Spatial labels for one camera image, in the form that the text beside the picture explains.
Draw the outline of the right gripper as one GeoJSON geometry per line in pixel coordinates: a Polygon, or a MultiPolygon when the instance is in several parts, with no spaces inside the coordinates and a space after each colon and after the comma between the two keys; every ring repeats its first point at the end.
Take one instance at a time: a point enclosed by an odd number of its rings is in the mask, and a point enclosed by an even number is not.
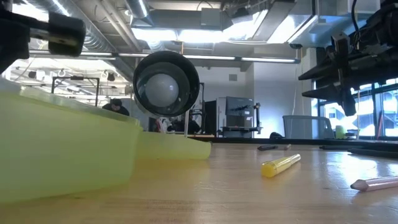
{"type": "Polygon", "coordinates": [[[338,103],[346,116],[356,114],[355,100],[351,88],[379,82],[384,83],[397,76],[397,35],[388,32],[373,34],[378,47],[387,50],[376,53],[348,52],[347,35],[341,33],[331,39],[334,50],[328,50],[328,61],[317,65],[298,77],[299,80],[324,78],[324,88],[305,91],[302,96],[338,103]]]}

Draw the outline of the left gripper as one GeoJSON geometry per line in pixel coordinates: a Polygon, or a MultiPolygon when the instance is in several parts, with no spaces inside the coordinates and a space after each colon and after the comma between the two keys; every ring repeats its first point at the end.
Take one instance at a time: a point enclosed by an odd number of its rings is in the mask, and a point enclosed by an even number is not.
{"type": "Polygon", "coordinates": [[[1,73],[16,60],[29,58],[31,29],[48,29],[51,54],[81,54],[86,36],[86,26],[81,19],[50,12],[48,24],[33,17],[15,14],[9,6],[1,6],[1,73]]]}

